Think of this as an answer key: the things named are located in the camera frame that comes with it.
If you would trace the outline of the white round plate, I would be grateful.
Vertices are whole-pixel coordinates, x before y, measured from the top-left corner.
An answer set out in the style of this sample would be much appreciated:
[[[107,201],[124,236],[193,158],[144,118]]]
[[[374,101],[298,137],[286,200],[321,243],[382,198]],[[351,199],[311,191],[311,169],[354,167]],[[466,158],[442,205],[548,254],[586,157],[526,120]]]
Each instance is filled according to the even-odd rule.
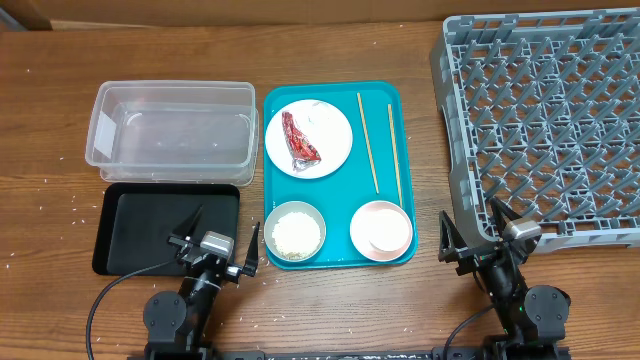
[[[302,154],[289,147],[284,118],[293,120],[295,134],[307,140]],[[353,132],[347,117],[334,105],[316,99],[291,102],[278,110],[265,130],[265,148],[271,162],[287,175],[317,179],[335,172],[347,160]]]

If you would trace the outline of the rice pile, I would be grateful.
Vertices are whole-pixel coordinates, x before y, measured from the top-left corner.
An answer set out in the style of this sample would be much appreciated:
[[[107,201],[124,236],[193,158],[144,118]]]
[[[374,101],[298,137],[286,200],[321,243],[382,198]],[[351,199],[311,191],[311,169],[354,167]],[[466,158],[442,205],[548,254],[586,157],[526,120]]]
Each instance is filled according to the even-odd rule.
[[[320,226],[302,212],[282,216],[273,228],[272,238],[277,252],[287,260],[312,256],[322,242]]]

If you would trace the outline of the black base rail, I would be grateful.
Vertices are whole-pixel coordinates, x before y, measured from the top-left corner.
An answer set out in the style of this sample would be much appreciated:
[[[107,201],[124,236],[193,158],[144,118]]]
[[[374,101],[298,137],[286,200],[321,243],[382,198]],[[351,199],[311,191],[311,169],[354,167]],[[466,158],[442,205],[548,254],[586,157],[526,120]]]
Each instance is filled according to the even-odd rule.
[[[151,355],[141,355],[128,357],[129,360],[142,360],[142,359],[188,359],[188,360],[442,360],[445,357],[442,356],[443,348],[435,347],[429,351],[387,351],[387,352],[360,352],[360,353],[339,353],[339,352],[325,352],[325,353],[284,353],[284,354],[267,354],[262,351],[236,351],[236,352],[218,352],[208,354],[204,353],[186,353],[186,354],[171,354],[160,353]],[[560,360],[572,359],[568,348],[560,348],[558,350],[558,358]],[[451,360],[480,360],[490,359],[482,354],[481,348],[473,347],[454,347],[448,350],[446,359]],[[551,355],[535,354],[532,356],[524,355],[523,353],[509,354],[504,359],[551,359]]]

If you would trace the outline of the grey bowl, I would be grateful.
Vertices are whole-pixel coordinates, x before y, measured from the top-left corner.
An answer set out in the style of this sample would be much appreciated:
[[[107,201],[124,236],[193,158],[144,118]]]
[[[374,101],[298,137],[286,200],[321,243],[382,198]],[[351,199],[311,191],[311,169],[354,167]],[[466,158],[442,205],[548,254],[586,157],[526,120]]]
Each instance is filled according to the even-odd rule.
[[[287,260],[284,257],[282,257],[277,252],[277,250],[275,248],[274,241],[273,241],[273,238],[272,238],[273,228],[274,228],[275,224],[277,223],[277,221],[282,216],[286,215],[287,213],[291,213],[291,212],[306,213],[309,216],[313,217],[315,219],[315,221],[318,223],[318,225],[320,226],[322,242],[321,242],[320,246],[318,247],[318,249],[313,253],[313,255],[308,257],[308,258],[301,259],[301,260]],[[266,246],[267,246],[268,250],[275,257],[277,257],[277,258],[279,258],[281,260],[284,260],[284,261],[303,262],[303,261],[311,259],[313,256],[315,256],[319,252],[321,247],[324,245],[325,238],[326,238],[326,224],[325,224],[324,218],[322,217],[320,212],[315,207],[313,207],[312,205],[310,205],[310,204],[308,204],[306,202],[289,201],[289,202],[286,202],[286,203],[283,203],[283,204],[277,206],[269,214],[269,216],[268,216],[268,218],[266,220],[266,223],[265,223],[264,239],[265,239]]]

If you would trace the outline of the black tray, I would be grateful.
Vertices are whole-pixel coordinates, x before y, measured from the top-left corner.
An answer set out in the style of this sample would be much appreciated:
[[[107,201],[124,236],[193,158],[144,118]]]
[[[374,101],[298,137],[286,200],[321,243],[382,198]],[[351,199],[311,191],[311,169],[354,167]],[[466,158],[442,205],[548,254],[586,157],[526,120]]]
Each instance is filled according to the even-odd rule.
[[[237,237],[240,192],[233,185],[115,183],[105,192],[93,271],[126,275],[174,258],[173,230],[196,210],[192,238],[213,231]]]

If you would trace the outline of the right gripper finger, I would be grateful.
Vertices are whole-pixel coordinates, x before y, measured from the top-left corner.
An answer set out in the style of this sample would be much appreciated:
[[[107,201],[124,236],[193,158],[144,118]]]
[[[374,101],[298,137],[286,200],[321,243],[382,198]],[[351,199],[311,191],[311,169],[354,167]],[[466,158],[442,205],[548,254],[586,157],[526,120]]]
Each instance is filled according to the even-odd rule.
[[[496,197],[490,198],[489,204],[493,213],[493,222],[499,235],[503,234],[508,222],[521,218],[521,215]]]
[[[438,260],[440,262],[459,261],[468,250],[466,241],[445,211],[439,213],[439,224],[440,246]]]

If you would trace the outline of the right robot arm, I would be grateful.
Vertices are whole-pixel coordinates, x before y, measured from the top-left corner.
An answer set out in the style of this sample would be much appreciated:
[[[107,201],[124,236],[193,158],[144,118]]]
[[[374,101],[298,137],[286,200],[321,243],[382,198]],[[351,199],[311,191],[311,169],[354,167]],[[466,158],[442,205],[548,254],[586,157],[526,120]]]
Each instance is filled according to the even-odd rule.
[[[569,359],[569,350],[557,342],[566,336],[570,296],[549,285],[528,286],[519,269],[536,249],[541,227],[497,198],[490,205],[499,235],[496,241],[465,240],[449,215],[439,214],[438,260],[457,263],[459,276],[471,274],[490,304],[452,331],[438,357],[452,359],[457,334],[494,311],[504,333],[485,337],[477,349],[464,350],[464,359]]]

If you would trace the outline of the wooden chopstick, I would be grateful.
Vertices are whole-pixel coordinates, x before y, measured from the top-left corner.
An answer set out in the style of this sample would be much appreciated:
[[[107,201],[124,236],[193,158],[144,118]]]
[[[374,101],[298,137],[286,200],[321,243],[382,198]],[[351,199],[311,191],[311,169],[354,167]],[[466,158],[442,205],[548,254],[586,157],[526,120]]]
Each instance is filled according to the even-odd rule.
[[[392,146],[392,154],[393,154],[393,164],[394,164],[394,171],[395,171],[395,178],[396,178],[399,207],[404,208],[392,104],[387,105],[387,111],[388,111],[391,146]]]
[[[366,149],[367,149],[367,155],[368,155],[368,159],[369,159],[370,171],[371,171],[371,175],[372,175],[372,179],[373,179],[373,183],[374,183],[374,188],[375,188],[376,194],[380,194],[379,183],[378,183],[378,178],[377,178],[377,172],[376,172],[376,167],[375,167],[375,160],[374,160],[374,156],[373,156],[373,153],[372,153],[370,137],[369,137],[369,132],[368,132],[368,126],[367,126],[367,120],[366,120],[366,115],[365,115],[365,111],[364,111],[364,106],[363,106],[361,93],[357,92],[356,93],[356,97],[357,97],[357,102],[358,102],[358,107],[359,107],[359,112],[360,112],[360,117],[361,117],[361,123],[362,123],[362,127],[363,127],[363,134],[364,134],[364,139],[365,139],[365,144],[366,144]]]

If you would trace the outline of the red snack wrapper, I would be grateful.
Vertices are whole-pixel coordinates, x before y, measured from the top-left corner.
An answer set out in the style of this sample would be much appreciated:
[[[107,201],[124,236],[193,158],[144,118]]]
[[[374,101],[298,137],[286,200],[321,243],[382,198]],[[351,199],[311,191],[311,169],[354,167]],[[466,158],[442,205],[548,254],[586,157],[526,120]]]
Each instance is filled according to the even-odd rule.
[[[282,113],[282,127],[294,171],[303,171],[321,162],[322,158],[318,150],[298,128],[292,113],[288,111]]]

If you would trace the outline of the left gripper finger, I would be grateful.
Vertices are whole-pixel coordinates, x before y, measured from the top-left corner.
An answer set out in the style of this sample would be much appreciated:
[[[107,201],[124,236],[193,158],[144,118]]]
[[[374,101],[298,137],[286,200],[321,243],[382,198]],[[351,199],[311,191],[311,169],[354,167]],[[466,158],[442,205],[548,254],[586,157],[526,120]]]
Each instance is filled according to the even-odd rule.
[[[189,215],[184,221],[182,221],[172,232],[172,241],[190,241],[193,237],[193,233],[199,223],[202,205],[199,205],[196,210]]]
[[[245,263],[242,269],[242,273],[250,277],[255,276],[258,268],[258,263],[259,263],[259,251],[258,251],[259,231],[260,231],[260,223],[257,222],[254,227],[249,248],[247,250]]]

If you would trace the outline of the teal serving tray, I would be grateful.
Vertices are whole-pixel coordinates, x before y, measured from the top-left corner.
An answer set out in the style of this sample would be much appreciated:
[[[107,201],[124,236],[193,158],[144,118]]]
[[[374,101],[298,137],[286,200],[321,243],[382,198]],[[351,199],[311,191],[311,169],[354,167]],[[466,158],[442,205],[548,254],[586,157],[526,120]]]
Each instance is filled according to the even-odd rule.
[[[356,93],[360,92],[367,120],[368,132],[379,183],[376,194]],[[303,262],[289,262],[275,257],[271,263],[283,270],[311,270],[377,266],[379,263],[361,255],[350,238],[350,223],[362,205],[376,200],[399,205],[387,105],[392,104],[402,184],[403,210],[413,225],[413,241],[397,260],[408,262],[418,249],[419,236],[414,205],[410,161],[405,137],[402,102],[398,90],[388,82],[364,81],[315,85],[292,85],[272,90],[264,101],[264,124],[285,105],[303,99],[316,99],[337,107],[349,121],[353,132],[351,152],[345,163],[335,172],[319,179],[298,179],[279,170],[264,156],[264,213],[288,201],[306,202],[317,210],[326,224],[326,238],[319,252]]]

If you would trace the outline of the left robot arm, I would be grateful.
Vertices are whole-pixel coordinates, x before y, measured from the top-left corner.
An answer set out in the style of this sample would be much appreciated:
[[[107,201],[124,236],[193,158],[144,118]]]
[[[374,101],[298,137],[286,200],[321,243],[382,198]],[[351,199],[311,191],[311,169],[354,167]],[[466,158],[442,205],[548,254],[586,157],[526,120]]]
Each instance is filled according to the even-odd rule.
[[[194,233],[201,217],[197,208],[172,232],[167,242],[178,248],[176,260],[186,269],[180,289],[155,294],[145,304],[143,321],[149,332],[146,359],[217,359],[204,340],[216,296],[227,282],[256,275],[260,226],[256,225],[245,262],[233,260],[235,240],[214,231],[201,239]]]

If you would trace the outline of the clear plastic bin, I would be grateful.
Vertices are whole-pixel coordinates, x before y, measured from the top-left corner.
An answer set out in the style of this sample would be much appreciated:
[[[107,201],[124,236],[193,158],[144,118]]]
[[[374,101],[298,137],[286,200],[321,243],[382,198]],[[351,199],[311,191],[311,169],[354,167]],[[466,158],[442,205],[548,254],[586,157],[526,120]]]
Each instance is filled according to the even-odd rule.
[[[247,186],[259,135],[249,82],[108,81],[91,112],[85,161],[109,182]]]

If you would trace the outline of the grey dishwasher rack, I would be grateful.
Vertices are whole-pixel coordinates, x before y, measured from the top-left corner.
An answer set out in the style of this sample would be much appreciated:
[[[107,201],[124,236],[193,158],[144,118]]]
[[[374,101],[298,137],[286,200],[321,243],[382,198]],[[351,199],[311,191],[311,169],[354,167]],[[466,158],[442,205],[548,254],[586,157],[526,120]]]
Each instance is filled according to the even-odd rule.
[[[498,198],[542,253],[639,243],[639,12],[447,18],[431,52],[460,233],[498,236]]]

